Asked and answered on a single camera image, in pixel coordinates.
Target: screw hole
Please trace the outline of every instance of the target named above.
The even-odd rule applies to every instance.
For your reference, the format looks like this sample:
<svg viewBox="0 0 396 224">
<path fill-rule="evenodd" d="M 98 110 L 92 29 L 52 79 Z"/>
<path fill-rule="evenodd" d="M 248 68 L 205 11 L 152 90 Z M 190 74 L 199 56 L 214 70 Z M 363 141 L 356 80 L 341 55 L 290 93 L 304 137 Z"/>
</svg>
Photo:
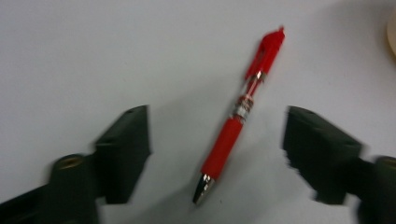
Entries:
<svg viewBox="0 0 396 224">
<path fill-rule="evenodd" d="M 82 158 L 73 157 L 59 162 L 59 169 L 68 169 L 82 164 Z"/>
<path fill-rule="evenodd" d="M 346 145 L 347 147 L 354 147 L 354 146 L 356 146 L 356 144 L 355 144 L 354 142 L 345 142 L 345 145 Z"/>
<path fill-rule="evenodd" d="M 394 159 L 385 159 L 384 163 L 388 166 L 390 166 L 393 169 L 396 169 L 396 160 Z"/>
</svg>

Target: round object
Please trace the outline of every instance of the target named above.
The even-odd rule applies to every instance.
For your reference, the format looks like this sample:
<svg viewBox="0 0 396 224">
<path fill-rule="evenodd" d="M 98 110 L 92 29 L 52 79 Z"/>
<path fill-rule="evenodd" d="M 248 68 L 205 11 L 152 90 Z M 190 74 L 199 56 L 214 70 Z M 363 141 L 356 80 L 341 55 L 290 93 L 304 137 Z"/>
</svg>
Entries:
<svg viewBox="0 0 396 224">
<path fill-rule="evenodd" d="M 387 33 L 388 33 L 388 41 L 390 48 L 393 50 L 393 53 L 396 55 L 396 9 L 393 11 L 388 21 Z"/>
</svg>

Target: chrome band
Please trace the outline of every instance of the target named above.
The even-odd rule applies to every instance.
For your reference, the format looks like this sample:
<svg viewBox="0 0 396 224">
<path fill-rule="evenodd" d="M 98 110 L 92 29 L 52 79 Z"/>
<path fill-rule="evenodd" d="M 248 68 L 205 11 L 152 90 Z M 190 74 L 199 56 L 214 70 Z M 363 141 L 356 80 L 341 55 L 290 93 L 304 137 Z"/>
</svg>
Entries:
<svg viewBox="0 0 396 224">
<path fill-rule="evenodd" d="M 247 120 L 248 114 L 250 113 L 252 107 L 253 99 L 248 95 L 241 96 L 238 103 L 235 105 L 233 116 L 238 116 L 242 121 L 245 121 Z"/>
</svg>

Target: retractable pen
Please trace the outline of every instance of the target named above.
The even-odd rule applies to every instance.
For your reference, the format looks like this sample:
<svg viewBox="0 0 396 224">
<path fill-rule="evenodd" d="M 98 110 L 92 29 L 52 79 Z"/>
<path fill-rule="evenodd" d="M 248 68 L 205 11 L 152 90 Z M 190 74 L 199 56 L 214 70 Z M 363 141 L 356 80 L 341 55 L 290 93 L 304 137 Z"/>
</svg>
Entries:
<svg viewBox="0 0 396 224">
<path fill-rule="evenodd" d="M 237 100 L 233 113 L 225 121 L 215 145 L 201 168 L 202 176 L 192 199 L 194 203 L 198 204 L 219 178 L 242 126 L 253 107 L 253 95 L 264 82 L 284 38 L 283 27 L 280 27 L 279 30 L 265 35 L 262 39 L 254 60 L 245 74 L 246 85 L 243 93 Z"/>
</svg>

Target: red rubber grip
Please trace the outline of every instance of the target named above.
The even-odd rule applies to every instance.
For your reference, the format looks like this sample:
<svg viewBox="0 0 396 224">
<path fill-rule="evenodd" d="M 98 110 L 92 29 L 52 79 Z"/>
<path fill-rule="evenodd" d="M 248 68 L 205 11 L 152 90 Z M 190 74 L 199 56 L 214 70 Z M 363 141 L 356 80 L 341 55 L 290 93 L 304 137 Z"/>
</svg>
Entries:
<svg viewBox="0 0 396 224">
<path fill-rule="evenodd" d="M 242 123 L 238 119 L 227 119 L 212 151 L 201 169 L 203 174 L 218 179 L 228 155 L 242 130 L 242 126 Z"/>
</svg>

